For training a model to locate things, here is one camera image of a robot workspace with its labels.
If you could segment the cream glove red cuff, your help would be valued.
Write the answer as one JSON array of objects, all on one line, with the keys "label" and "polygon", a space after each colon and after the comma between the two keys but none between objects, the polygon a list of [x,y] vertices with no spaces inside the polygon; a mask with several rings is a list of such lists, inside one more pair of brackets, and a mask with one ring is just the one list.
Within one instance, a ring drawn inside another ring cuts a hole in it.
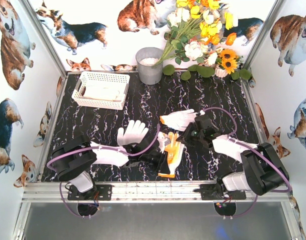
[{"label": "cream glove red cuff", "polygon": [[111,87],[101,87],[95,85],[88,85],[82,93],[85,99],[120,102],[125,97],[124,91]]}]

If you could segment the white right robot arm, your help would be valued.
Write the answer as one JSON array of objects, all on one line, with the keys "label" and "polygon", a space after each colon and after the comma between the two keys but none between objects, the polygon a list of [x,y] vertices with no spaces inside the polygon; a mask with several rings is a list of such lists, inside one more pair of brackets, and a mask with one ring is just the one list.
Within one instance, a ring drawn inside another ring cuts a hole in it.
[{"label": "white right robot arm", "polygon": [[268,192],[292,191],[289,174],[268,142],[247,143],[218,132],[205,115],[195,117],[176,140],[186,146],[213,150],[242,164],[242,171],[219,179],[219,184],[227,192],[251,191],[262,196]]}]

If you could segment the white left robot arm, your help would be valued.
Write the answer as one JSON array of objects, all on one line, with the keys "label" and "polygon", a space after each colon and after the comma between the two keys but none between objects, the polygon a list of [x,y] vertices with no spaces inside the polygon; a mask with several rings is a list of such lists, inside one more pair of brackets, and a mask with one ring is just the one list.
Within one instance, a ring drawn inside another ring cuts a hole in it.
[{"label": "white left robot arm", "polygon": [[167,163],[165,148],[170,142],[162,132],[152,142],[144,138],[140,143],[121,146],[101,145],[81,135],[54,149],[47,167],[57,173],[60,182],[69,182],[85,194],[95,190],[94,180],[87,172],[92,165],[132,168],[143,163],[158,170]]}]

